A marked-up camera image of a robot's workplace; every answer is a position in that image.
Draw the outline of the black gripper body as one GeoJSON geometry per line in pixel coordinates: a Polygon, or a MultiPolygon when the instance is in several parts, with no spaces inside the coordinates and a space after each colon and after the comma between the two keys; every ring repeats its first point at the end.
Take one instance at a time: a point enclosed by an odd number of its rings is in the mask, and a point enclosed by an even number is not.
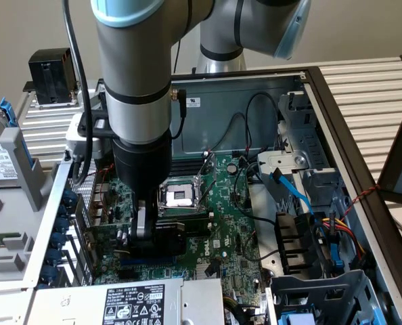
{"type": "Polygon", "coordinates": [[[148,144],[125,144],[113,139],[112,150],[118,178],[132,189],[138,200],[151,200],[171,170],[171,132],[166,131],[148,144]]]}

